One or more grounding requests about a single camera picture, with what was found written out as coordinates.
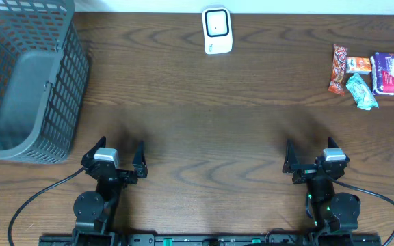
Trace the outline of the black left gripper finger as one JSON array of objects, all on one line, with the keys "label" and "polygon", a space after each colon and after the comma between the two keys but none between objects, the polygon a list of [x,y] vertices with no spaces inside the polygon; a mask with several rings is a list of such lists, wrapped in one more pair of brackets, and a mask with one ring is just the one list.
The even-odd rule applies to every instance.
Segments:
[{"label": "black left gripper finger", "polygon": [[148,168],[144,154],[144,142],[141,141],[136,149],[135,156],[133,157],[132,165],[138,178],[146,178],[148,175]]},{"label": "black left gripper finger", "polygon": [[106,145],[106,137],[102,136],[99,141],[87,151],[86,154],[83,155],[81,159],[82,166],[91,166],[92,162],[94,161],[94,155],[99,148],[104,148]]}]

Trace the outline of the orange brown chocolate bar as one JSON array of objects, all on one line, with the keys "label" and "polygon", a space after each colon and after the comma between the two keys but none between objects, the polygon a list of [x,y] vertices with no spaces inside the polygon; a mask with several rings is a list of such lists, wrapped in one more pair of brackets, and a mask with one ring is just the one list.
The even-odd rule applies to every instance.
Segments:
[{"label": "orange brown chocolate bar", "polygon": [[338,95],[344,95],[343,78],[345,76],[348,48],[333,45],[332,74],[328,90]]}]

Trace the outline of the teal wrapper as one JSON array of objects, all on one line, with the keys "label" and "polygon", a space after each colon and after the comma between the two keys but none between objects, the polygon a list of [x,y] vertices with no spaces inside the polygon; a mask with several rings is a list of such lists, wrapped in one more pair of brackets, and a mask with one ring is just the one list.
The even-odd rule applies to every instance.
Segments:
[{"label": "teal wrapper", "polygon": [[346,83],[346,88],[351,93],[359,109],[371,110],[379,105],[367,84],[359,74],[353,74]]}]

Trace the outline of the small orange snack packet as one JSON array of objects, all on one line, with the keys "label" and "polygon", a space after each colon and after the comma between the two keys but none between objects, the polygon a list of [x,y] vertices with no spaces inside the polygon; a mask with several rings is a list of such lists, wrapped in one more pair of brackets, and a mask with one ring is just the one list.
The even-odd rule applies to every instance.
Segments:
[{"label": "small orange snack packet", "polygon": [[372,71],[370,59],[366,57],[347,57],[345,71],[350,74],[369,74]]}]

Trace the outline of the red purple snack packet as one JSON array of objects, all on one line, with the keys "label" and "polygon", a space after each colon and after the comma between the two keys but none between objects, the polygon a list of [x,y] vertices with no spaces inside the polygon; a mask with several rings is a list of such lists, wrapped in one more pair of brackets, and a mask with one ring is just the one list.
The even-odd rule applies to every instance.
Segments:
[{"label": "red purple snack packet", "polygon": [[394,53],[375,53],[370,57],[372,93],[394,96]]}]

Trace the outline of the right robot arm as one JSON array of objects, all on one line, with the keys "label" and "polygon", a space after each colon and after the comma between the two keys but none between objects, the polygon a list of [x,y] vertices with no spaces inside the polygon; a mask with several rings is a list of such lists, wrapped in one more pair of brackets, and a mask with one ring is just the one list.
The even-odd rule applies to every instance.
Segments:
[{"label": "right robot arm", "polygon": [[326,233],[351,232],[358,228],[360,199],[350,193],[337,193],[334,189],[349,162],[350,158],[331,137],[328,147],[312,164],[302,164],[293,142],[287,141],[283,172],[293,175],[293,184],[306,185],[311,217]]}]

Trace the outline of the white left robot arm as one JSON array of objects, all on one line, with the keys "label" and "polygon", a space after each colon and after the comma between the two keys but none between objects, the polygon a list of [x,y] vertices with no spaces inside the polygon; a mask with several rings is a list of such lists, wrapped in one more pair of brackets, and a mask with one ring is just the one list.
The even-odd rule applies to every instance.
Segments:
[{"label": "white left robot arm", "polygon": [[125,237],[112,231],[122,190],[146,178],[148,168],[144,142],[137,145],[132,170],[119,168],[118,151],[106,146],[106,137],[92,147],[81,160],[87,175],[97,181],[94,191],[82,193],[73,205],[76,216],[72,245],[124,245]]}]

